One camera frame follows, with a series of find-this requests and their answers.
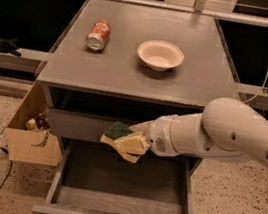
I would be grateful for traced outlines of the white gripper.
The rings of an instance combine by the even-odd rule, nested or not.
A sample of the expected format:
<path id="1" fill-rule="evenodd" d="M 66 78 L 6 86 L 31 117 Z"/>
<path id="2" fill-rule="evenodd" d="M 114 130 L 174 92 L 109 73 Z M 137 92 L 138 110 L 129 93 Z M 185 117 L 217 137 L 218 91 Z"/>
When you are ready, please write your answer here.
<path id="1" fill-rule="evenodd" d="M 174 120 L 174 115 L 167 115 L 152 122 L 146 121 L 129 126 L 132 132 L 142 131 L 144 133 L 146 131 L 147 139 L 141 134 L 120 137 L 113 141 L 115 150 L 123 159 L 133 164 L 138 162 L 140 157 L 150 148 L 156 155 L 169 156 L 172 152 L 169 134 L 172 120 Z"/>

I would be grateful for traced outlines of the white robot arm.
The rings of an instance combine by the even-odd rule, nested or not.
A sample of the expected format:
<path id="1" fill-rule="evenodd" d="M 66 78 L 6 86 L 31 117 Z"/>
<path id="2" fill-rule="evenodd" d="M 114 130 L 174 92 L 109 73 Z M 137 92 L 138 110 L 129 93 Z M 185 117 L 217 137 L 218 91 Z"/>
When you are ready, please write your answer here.
<path id="1" fill-rule="evenodd" d="M 130 131 L 114 141 L 129 162 L 150 150 L 159 157 L 184 154 L 222 162 L 253 158 L 268 168 L 268 121 L 239 100 L 218 98 L 198 114 L 161 116 Z"/>

